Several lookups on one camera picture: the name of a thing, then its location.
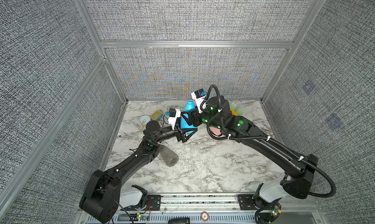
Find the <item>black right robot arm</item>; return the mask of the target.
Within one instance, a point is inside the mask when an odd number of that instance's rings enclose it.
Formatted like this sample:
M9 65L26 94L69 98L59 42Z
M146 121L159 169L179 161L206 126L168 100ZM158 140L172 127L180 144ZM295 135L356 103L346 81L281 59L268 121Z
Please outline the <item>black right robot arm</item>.
M266 158L272 160L284 170L284 176L272 182L258 186L255 200L271 203L284 197L305 199L312 195L310 188L314 173L317 171L317 158L305 157L282 145L264 133L253 122L243 116L233 115L229 101L223 96L207 99L205 96L189 101L189 109L176 113L175 127L186 122L191 133L201 124L206 125L208 134L214 140L228 140L244 144Z

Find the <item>blue plastic spray bottle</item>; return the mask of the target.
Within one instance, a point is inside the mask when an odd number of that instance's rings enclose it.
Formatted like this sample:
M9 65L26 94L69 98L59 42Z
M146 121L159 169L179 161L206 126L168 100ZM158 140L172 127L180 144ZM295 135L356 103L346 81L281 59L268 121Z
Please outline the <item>blue plastic spray bottle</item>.
M189 100L187 104L185 105L184 111L187 112L187 111L194 110L194 109L195 109L194 102L192 100ZM194 129L196 129L188 113L182 114L180 126L181 126L181 129L190 129L190 131L186 132L186 135L193 134Z

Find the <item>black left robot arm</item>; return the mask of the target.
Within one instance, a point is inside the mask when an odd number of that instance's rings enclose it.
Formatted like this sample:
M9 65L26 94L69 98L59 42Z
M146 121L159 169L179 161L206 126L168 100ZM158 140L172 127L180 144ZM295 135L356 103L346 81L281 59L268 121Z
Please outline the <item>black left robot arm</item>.
M200 124L198 110L183 111L170 109L170 126L161 127L159 122L151 120L146 124L144 136L138 148L121 163L106 170L96 170L89 178L86 189L79 203L85 211L102 224L109 222L120 204L121 188L125 182L143 166L161 155L168 166L175 166L178 156L161 142L176 138L185 143Z

